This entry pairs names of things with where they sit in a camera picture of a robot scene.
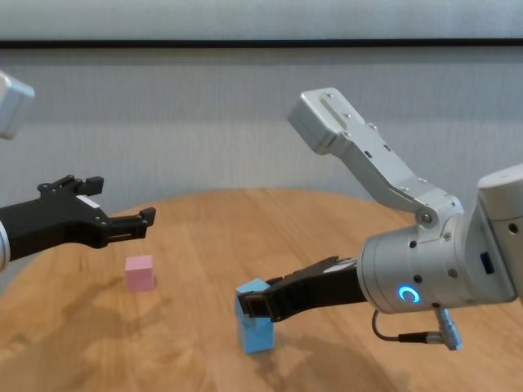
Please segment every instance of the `gray wall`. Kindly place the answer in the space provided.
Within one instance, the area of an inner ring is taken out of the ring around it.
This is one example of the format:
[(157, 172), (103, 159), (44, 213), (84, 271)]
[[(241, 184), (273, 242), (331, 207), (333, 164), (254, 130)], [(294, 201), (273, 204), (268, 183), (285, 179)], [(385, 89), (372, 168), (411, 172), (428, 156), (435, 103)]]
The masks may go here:
[(365, 197), (286, 122), (301, 91), (336, 87), (471, 207), (482, 175), (523, 161), (522, 62), (512, 47), (0, 51), (0, 69), (37, 92), (0, 143), (0, 204), (69, 173), (103, 176), (108, 212), (216, 188)]

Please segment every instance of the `screw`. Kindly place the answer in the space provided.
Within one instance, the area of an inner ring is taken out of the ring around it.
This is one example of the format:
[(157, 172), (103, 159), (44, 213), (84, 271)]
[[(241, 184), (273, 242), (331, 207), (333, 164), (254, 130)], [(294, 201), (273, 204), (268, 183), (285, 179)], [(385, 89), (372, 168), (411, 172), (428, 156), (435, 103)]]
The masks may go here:
[(422, 215), (422, 221), (425, 222), (425, 223), (432, 223), (432, 216), (431, 216), (431, 214), (425, 212)]

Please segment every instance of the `blue cube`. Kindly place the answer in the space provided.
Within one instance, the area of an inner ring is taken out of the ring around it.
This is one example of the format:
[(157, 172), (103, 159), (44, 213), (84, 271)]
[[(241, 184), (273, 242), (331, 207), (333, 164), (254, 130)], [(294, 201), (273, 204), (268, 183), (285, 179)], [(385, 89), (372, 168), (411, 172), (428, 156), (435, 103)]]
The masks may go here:
[(244, 348), (245, 354), (275, 348), (275, 326), (273, 323), (268, 323), (265, 327), (254, 329), (238, 320), (237, 333), (239, 343)]
[(256, 317), (252, 318), (249, 317), (248, 314), (244, 314), (242, 311), (242, 307), (239, 304), (238, 295), (243, 294), (245, 292), (262, 292), (269, 288), (270, 285), (268, 285), (264, 280), (261, 279), (254, 279), (249, 283), (245, 283), (243, 286), (240, 286), (236, 288), (235, 293), (235, 314), (236, 317), (244, 323), (246, 326), (254, 329), (259, 329), (262, 327), (265, 327), (267, 324), (270, 324), (270, 318), (269, 317)]

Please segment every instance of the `round table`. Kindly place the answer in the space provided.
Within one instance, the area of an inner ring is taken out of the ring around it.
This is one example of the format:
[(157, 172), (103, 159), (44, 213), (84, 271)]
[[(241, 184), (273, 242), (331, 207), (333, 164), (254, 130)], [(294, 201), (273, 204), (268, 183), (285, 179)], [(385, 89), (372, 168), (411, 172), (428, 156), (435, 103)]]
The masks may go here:
[[(39, 256), (0, 299), (0, 390), (521, 391), (519, 302), (454, 310), (464, 350), (380, 341), (369, 304), (275, 324), (275, 349), (245, 354), (235, 288), (412, 224), (376, 203), (302, 190), (212, 191), (157, 203), (147, 238)], [(157, 287), (130, 293), (128, 256), (154, 258)], [(388, 334), (436, 329), (432, 312), (385, 315)]]

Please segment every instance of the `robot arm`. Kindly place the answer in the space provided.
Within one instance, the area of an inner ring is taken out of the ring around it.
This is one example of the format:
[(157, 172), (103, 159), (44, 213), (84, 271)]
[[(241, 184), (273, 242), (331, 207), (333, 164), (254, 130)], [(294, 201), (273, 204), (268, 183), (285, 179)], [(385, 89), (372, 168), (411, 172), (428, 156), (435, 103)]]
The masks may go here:
[[(34, 98), (34, 90), (0, 72), (0, 138), (12, 139)], [(67, 176), (38, 187), (40, 198), (0, 208), (0, 272), (9, 261), (62, 243), (102, 248), (144, 238), (156, 210), (109, 218), (88, 196), (100, 194), (101, 177), (85, 181)]]
[(15, 137), (33, 99), (33, 88), (0, 71), (0, 138)]
[[(449, 309), (509, 302), (523, 294), (523, 266), (517, 262), (523, 251), (518, 238), (523, 225), (523, 165), (482, 179), (476, 208), (465, 215), (454, 196), (416, 176), (339, 91), (303, 93), (289, 121), (311, 149), (342, 160), (376, 201), (413, 213), (417, 224), (369, 238), (357, 261), (326, 265), (314, 277), (321, 279), (321, 290), (302, 289), (282, 299), (272, 292), (284, 285), (284, 278), (265, 292), (242, 294), (245, 314), (258, 317), (265, 307), (263, 315), (281, 321), (278, 308), (292, 303), (288, 297), (307, 303), (295, 305), (294, 311), (286, 309), (285, 314), (293, 315), (329, 305), (316, 297), (327, 296), (330, 305), (340, 305), (361, 302), (361, 292), (376, 309), (373, 329), (382, 339), (445, 343), (455, 350), (461, 339)], [(290, 276), (294, 281), (302, 276), (302, 286), (311, 285), (308, 274), (298, 271)], [(330, 284), (330, 279), (345, 284)], [(255, 301), (258, 306), (251, 306)], [(378, 312), (424, 310), (435, 311), (438, 332), (387, 337), (377, 330)]]

